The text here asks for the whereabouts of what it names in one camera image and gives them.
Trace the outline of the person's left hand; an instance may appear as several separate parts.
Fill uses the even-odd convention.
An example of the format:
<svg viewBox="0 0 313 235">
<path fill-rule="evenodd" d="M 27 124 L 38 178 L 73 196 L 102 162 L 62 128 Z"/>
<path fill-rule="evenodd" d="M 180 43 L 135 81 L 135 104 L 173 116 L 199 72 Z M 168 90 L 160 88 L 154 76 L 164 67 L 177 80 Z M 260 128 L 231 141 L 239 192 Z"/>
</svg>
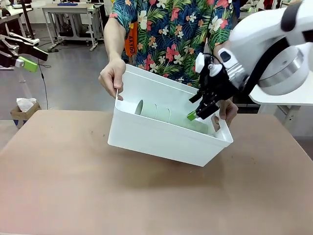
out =
<svg viewBox="0 0 313 235">
<path fill-rule="evenodd" d="M 225 120 L 229 126 L 237 115 L 238 107 L 232 102 L 232 99 L 221 100 L 219 106 L 219 116 L 221 119 Z"/>
</svg>

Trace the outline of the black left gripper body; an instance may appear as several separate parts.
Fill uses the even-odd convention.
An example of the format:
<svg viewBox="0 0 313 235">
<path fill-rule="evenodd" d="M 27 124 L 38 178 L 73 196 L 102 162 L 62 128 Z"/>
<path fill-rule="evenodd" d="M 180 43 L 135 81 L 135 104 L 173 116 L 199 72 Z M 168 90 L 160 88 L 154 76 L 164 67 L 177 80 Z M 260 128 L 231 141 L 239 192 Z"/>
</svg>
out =
<svg viewBox="0 0 313 235">
<path fill-rule="evenodd" d="M 0 65 L 3 67 L 11 67 L 16 65 L 19 55 L 16 52 L 18 46 L 11 45 L 6 41 L 4 35 L 0 36 Z"/>
</svg>

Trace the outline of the person's right hand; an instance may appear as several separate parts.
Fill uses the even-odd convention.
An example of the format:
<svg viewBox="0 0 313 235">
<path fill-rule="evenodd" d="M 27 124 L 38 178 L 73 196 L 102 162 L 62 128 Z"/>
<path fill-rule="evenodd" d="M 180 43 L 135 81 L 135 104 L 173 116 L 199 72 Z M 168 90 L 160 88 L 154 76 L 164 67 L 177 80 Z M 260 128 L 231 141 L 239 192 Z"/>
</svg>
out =
<svg viewBox="0 0 313 235">
<path fill-rule="evenodd" d="M 126 71 L 126 64 L 121 58 L 113 58 L 103 68 L 99 75 L 99 82 L 107 93 L 118 100 L 123 100 L 120 95 L 123 92 L 122 76 Z"/>
</svg>

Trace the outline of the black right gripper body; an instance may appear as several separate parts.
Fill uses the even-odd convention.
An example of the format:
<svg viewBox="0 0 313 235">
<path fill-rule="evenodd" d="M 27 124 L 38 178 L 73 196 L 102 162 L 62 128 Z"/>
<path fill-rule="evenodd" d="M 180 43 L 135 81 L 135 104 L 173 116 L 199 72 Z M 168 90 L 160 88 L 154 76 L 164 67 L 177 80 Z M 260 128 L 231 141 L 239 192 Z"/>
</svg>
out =
<svg viewBox="0 0 313 235">
<path fill-rule="evenodd" d="M 229 81 L 225 70 L 215 76 L 210 76 L 209 71 L 200 73 L 200 88 L 203 101 L 227 100 L 238 93 L 238 89 Z"/>
</svg>

